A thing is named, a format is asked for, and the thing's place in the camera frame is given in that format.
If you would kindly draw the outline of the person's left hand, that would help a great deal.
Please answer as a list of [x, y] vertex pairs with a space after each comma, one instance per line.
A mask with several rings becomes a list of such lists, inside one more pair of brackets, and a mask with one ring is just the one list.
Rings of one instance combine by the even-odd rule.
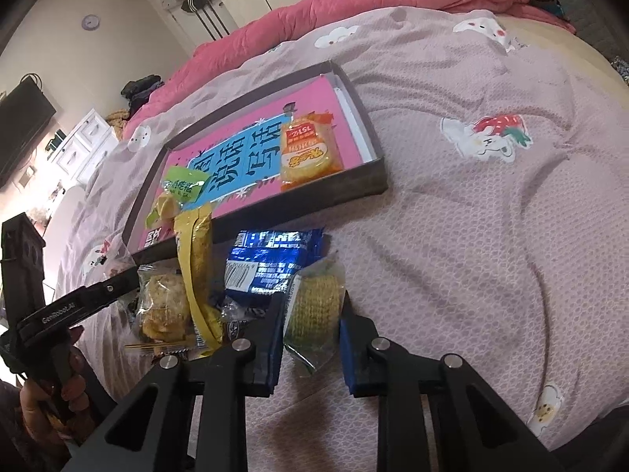
[[31, 439], [48, 452], [61, 451], [69, 441], [84, 441], [95, 428], [90, 414], [90, 400], [85, 392], [86, 381], [81, 375], [85, 360], [75, 347], [83, 331], [82, 325], [69, 331], [68, 362], [72, 368], [72, 375], [61, 388], [61, 399], [72, 413], [66, 424], [51, 422], [50, 395], [53, 392], [51, 387], [45, 387], [43, 382], [35, 382], [29, 378], [20, 390], [24, 427]]

